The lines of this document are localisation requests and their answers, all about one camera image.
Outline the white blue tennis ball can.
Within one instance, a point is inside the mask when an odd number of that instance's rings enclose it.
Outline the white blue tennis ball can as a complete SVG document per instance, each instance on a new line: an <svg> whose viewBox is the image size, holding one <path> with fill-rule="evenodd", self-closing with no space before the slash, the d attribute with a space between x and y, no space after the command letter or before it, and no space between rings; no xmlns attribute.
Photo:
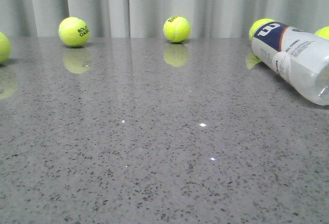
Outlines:
<svg viewBox="0 0 329 224"><path fill-rule="evenodd" d="M253 54L307 100L328 105L328 39L278 21L257 29Z"/></svg>

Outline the centre tennis ball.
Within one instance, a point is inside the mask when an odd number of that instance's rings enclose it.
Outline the centre tennis ball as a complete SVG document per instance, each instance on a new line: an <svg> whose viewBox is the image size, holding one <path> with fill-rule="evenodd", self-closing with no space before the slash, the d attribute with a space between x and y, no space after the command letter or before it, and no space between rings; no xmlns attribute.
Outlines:
<svg viewBox="0 0 329 224"><path fill-rule="evenodd" d="M166 20L163 32L171 43L181 43L190 35L191 27L189 21L182 16L172 16Z"/></svg>

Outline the Roland Garros tennis ball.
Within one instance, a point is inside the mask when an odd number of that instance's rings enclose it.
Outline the Roland Garros tennis ball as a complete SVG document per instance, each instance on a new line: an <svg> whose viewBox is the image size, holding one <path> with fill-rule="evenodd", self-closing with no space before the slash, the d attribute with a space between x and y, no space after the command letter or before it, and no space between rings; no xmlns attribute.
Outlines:
<svg viewBox="0 0 329 224"><path fill-rule="evenodd" d="M59 24L59 37L70 47L80 47L89 39L89 27L85 21L77 17L68 17Z"/></svg>

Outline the Wilson tennis ball right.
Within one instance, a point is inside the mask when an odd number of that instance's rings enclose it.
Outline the Wilson tennis ball right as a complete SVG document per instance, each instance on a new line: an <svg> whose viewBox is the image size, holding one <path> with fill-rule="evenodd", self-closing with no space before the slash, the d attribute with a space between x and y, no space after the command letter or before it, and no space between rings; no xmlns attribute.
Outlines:
<svg viewBox="0 0 329 224"><path fill-rule="evenodd" d="M273 22L273 21L274 20L271 18L262 18L262 19L255 21L249 29L249 39L252 40L254 33L257 31L257 29L259 27L261 27L262 25L264 25L268 22Z"/></svg>

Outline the far left tennis ball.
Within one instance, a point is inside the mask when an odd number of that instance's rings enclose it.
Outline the far left tennis ball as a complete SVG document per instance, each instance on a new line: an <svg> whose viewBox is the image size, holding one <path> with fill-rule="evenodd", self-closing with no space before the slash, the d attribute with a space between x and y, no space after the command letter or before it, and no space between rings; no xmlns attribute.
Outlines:
<svg viewBox="0 0 329 224"><path fill-rule="evenodd" d="M1 64L9 58L10 52L11 52L11 43L8 37L3 32L0 32L0 63Z"/></svg>

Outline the far right tennis ball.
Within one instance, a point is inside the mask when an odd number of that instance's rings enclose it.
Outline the far right tennis ball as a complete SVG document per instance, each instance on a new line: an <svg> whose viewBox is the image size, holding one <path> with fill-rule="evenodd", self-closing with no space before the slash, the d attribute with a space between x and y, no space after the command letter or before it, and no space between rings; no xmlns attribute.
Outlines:
<svg viewBox="0 0 329 224"><path fill-rule="evenodd" d="M315 32L315 35L318 35L322 38L325 38L325 39L329 39L329 26L325 26L321 29L318 29L316 32Z"/></svg>

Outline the grey curtain backdrop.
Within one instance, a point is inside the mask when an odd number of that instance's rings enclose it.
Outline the grey curtain backdrop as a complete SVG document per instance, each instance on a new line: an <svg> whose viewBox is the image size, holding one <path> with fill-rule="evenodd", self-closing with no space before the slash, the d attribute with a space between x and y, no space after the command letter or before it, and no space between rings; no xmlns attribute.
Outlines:
<svg viewBox="0 0 329 224"><path fill-rule="evenodd" d="M328 0L1 0L8 36L56 36L69 16L93 37L157 38L167 18L183 16L192 38L242 38L261 18L314 32L328 25Z"/></svg>

